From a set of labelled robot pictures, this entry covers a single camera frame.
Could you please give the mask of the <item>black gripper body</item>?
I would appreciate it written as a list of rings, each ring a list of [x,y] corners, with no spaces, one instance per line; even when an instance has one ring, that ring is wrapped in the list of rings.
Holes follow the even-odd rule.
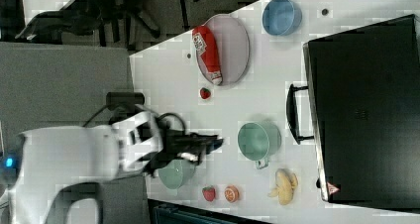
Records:
[[[142,156],[145,166],[142,168],[144,175],[155,177],[155,171],[165,168],[174,160],[185,160],[189,163],[200,165],[200,145],[196,133],[181,135],[177,131],[170,131],[163,138],[163,148],[160,151],[149,152]]]

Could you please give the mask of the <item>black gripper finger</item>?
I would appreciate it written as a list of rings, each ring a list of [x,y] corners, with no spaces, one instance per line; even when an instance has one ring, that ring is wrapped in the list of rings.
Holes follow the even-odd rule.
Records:
[[[219,138],[217,135],[197,135],[194,136],[194,139],[204,148],[206,154],[219,149],[224,143],[224,139]]]

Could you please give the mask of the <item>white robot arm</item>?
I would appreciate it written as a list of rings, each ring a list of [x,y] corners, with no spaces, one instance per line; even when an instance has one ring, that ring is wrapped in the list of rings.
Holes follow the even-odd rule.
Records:
[[[144,176],[175,160],[199,165],[222,144],[148,111],[22,132],[1,159],[1,224],[146,224]]]

